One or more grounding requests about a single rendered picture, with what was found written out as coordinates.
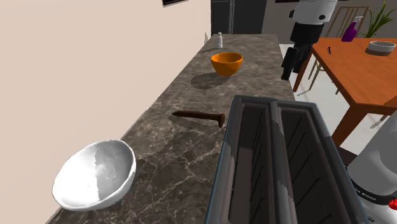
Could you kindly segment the wooden chair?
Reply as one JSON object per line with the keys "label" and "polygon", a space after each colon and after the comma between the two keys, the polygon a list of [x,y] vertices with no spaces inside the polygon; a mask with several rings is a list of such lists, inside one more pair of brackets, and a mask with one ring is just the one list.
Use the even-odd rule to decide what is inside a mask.
{"label": "wooden chair", "polygon": [[[369,10],[369,6],[341,6],[332,20],[324,38],[339,38],[341,39],[344,35],[345,30],[353,23],[356,22],[356,30],[359,32],[362,26],[362,20],[366,17]],[[320,72],[325,72],[324,67],[320,64],[317,57],[314,57],[314,63],[309,74],[309,79],[312,79],[310,87],[311,90]]]}

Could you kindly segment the purple spray bottle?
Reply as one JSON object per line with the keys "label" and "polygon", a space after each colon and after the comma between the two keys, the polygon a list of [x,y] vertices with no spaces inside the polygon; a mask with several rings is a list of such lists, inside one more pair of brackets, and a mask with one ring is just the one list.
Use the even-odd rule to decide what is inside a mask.
{"label": "purple spray bottle", "polygon": [[351,42],[357,35],[357,29],[355,28],[357,23],[360,23],[363,16],[354,17],[352,23],[345,30],[341,41],[342,42]]}

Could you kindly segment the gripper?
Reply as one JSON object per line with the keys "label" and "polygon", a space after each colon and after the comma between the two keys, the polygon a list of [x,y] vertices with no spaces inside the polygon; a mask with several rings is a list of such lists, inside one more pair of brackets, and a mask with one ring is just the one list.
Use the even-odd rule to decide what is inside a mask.
{"label": "gripper", "polygon": [[282,80],[289,80],[291,72],[299,73],[302,64],[309,57],[312,44],[317,43],[323,31],[324,24],[310,25],[295,22],[290,40],[294,42],[294,47],[289,47],[283,59],[281,67],[283,73]]}

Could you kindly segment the white bowl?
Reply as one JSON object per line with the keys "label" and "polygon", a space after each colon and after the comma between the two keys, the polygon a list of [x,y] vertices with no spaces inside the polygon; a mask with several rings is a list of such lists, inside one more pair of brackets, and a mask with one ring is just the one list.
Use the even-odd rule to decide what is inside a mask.
{"label": "white bowl", "polygon": [[89,144],[64,163],[53,183],[53,198],[68,211],[107,208],[129,191],[136,167],[135,154],[124,141]]}

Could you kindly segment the dark refrigerator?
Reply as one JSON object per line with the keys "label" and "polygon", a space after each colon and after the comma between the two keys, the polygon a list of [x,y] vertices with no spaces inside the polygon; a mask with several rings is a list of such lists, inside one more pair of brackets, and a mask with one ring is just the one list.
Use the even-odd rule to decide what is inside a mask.
{"label": "dark refrigerator", "polygon": [[267,0],[211,0],[211,34],[261,34]]}

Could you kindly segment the dark brown wooden pestle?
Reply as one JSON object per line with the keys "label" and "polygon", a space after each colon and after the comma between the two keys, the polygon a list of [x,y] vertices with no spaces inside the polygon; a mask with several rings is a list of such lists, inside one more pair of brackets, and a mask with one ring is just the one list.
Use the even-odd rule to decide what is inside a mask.
{"label": "dark brown wooden pestle", "polygon": [[172,114],[174,116],[180,116],[180,117],[214,120],[217,121],[220,128],[222,128],[225,122],[225,115],[223,113],[216,114],[216,113],[203,113],[199,111],[175,111]]}

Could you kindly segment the green potted plant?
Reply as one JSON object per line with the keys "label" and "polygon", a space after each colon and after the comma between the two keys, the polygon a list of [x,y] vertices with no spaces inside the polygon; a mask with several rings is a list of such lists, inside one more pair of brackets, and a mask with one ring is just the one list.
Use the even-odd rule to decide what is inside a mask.
{"label": "green potted plant", "polygon": [[393,18],[390,17],[397,8],[391,9],[389,12],[385,11],[386,2],[383,2],[381,9],[370,10],[370,23],[368,27],[368,31],[364,32],[362,35],[364,38],[371,38],[372,36],[377,35],[377,31],[385,24],[390,21],[393,21]]}

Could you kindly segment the orange bowl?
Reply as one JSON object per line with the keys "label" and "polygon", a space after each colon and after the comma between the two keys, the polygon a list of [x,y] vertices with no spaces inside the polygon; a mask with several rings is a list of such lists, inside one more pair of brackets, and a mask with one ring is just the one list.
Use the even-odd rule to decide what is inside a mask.
{"label": "orange bowl", "polygon": [[243,56],[235,52],[223,52],[211,57],[211,64],[220,76],[231,76],[242,64]]}

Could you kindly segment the grey two-slot toaster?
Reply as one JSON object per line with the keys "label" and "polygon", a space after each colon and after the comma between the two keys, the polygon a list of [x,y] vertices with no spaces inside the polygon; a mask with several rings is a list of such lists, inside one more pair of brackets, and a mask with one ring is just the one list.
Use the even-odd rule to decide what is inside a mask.
{"label": "grey two-slot toaster", "polygon": [[314,103],[237,95],[204,224],[370,224]]}

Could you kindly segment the grey shallow bowl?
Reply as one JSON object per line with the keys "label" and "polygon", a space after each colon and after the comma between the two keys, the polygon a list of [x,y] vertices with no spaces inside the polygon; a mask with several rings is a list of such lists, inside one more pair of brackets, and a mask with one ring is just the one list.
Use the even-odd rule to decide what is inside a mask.
{"label": "grey shallow bowl", "polygon": [[395,49],[396,44],[388,41],[371,41],[365,52],[371,55],[388,56]]}

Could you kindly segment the orange wooden dining table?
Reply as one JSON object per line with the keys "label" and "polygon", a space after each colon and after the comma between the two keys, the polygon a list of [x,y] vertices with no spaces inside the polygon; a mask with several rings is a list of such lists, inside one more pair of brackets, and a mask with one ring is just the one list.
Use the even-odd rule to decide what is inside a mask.
{"label": "orange wooden dining table", "polygon": [[334,82],[349,109],[332,134],[340,146],[367,114],[391,115],[397,110],[397,49],[388,56],[365,53],[372,38],[342,42],[320,38],[314,54]]}

